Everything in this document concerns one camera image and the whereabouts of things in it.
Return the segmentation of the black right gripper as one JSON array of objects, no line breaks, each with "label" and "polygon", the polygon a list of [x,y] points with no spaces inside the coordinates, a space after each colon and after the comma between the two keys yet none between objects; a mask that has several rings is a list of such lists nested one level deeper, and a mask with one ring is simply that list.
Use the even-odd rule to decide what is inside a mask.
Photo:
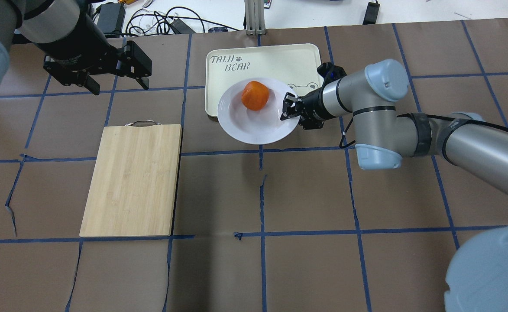
[{"label": "black right gripper", "polygon": [[345,69],[325,62],[317,67],[317,73],[323,78],[320,88],[303,97],[285,93],[281,121],[301,117],[299,124],[304,130],[318,130],[323,128],[326,120],[347,114],[347,107],[339,95],[340,81],[347,76]]}]

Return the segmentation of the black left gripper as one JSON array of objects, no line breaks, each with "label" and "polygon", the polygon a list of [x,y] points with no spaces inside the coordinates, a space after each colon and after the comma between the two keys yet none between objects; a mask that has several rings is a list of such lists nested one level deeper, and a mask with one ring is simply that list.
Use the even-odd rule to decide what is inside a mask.
[{"label": "black left gripper", "polygon": [[63,39],[43,44],[42,50],[43,68],[62,85],[77,85],[99,95],[100,84],[92,75],[112,74],[150,89],[152,60],[134,41],[116,48],[105,39]]}]

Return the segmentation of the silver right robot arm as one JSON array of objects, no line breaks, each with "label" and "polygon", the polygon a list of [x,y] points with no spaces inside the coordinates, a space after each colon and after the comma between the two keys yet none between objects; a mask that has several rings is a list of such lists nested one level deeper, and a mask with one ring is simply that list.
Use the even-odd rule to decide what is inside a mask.
[{"label": "silver right robot arm", "polygon": [[[508,195],[507,127],[468,112],[398,114],[395,104],[410,83],[394,59],[351,74],[327,62],[317,72],[322,86],[303,96],[287,93],[281,120],[298,118],[304,130],[313,130],[351,114],[361,169],[396,169],[405,157],[438,155]],[[450,261],[446,283],[448,312],[508,312],[508,226],[466,241]]]}]

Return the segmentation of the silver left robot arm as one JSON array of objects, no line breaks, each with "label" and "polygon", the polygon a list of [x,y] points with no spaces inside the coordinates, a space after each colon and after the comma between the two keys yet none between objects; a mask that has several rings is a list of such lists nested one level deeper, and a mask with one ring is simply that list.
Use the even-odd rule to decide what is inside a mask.
[{"label": "silver left robot arm", "polygon": [[135,79],[149,89],[152,60],[134,42],[109,44],[89,14],[91,0],[0,0],[0,84],[10,67],[13,35],[20,32],[45,54],[43,68],[58,83],[99,95],[93,75]]}]

